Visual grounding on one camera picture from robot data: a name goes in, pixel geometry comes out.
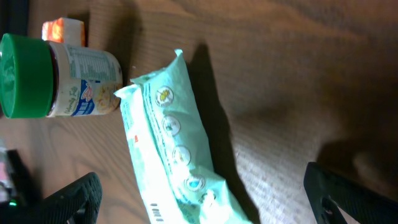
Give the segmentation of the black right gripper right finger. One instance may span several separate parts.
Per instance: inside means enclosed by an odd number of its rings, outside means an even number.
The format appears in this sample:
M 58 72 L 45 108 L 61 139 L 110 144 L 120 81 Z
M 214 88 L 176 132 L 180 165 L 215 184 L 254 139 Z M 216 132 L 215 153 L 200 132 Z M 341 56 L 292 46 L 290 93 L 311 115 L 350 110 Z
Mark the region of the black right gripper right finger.
M 316 162 L 307 164 L 303 185 L 318 224 L 397 223 L 397 202 L 348 180 Z

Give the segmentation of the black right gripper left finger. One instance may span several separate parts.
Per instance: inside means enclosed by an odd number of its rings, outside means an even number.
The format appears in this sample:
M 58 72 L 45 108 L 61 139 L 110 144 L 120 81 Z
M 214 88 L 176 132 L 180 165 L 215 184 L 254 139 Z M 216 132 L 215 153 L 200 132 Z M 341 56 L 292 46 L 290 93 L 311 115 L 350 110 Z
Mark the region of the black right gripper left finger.
M 102 194 L 98 175 L 90 172 L 39 203 L 2 208 L 1 223 L 95 224 Z

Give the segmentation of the light green wet wipes pack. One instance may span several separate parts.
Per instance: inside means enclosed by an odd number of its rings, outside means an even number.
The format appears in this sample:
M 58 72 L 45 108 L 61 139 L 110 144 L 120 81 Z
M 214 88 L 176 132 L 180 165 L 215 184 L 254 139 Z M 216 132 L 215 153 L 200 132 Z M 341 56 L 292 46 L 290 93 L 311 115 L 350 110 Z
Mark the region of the light green wet wipes pack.
M 247 223 L 214 172 L 181 50 L 166 67 L 118 90 L 137 186 L 151 223 Z

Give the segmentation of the green lid white jar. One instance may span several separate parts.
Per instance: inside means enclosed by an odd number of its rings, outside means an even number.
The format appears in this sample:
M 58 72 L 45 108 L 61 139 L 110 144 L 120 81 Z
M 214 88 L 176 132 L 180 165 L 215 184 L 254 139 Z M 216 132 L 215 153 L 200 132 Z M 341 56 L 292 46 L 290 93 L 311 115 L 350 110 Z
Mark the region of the green lid white jar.
M 102 115 L 120 103 L 119 62 L 109 52 L 4 34 L 1 108 L 5 117 Z

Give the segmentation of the orange tissue pack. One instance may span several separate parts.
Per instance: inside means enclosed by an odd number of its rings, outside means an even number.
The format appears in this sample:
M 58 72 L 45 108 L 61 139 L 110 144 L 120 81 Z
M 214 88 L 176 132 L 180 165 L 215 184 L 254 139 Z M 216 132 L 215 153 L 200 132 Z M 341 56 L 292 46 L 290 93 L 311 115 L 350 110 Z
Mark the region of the orange tissue pack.
M 84 47 L 86 45 L 85 24 L 67 17 L 44 22 L 42 40 Z

